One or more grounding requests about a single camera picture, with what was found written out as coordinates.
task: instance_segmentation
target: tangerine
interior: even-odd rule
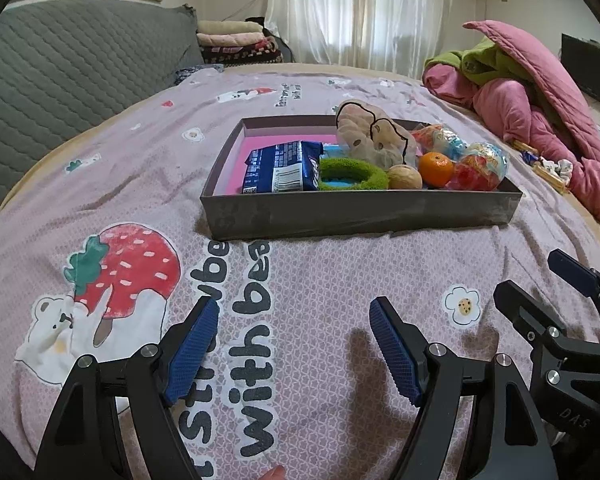
[[[429,152],[420,157],[418,171],[430,186],[445,187],[454,174],[454,164],[442,153]]]

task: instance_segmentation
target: television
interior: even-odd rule
[[[563,34],[560,61],[580,90],[600,102],[600,47]]]

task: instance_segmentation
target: curtain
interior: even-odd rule
[[[419,78],[442,47],[452,0],[269,0],[266,27],[296,61]]]

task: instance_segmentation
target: blue gripper pad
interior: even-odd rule
[[[202,313],[194,323],[169,364],[169,383],[164,392],[165,399],[173,406],[185,397],[196,377],[202,358],[218,332],[218,304],[209,298]]]
[[[415,364],[378,300],[371,302],[369,323],[398,392],[407,397],[414,406],[420,406],[422,391],[418,384]]]
[[[586,298],[598,296],[598,277],[592,270],[582,266],[578,260],[556,249],[549,253],[547,263],[554,274],[560,276]]]

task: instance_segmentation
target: gray box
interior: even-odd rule
[[[395,120],[407,130],[419,121]],[[364,190],[220,194],[226,190],[249,136],[335,134],[333,116],[275,116],[243,119],[225,142],[200,200],[214,240],[384,233],[423,228],[507,224],[522,192],[508,179],[497,190]]]

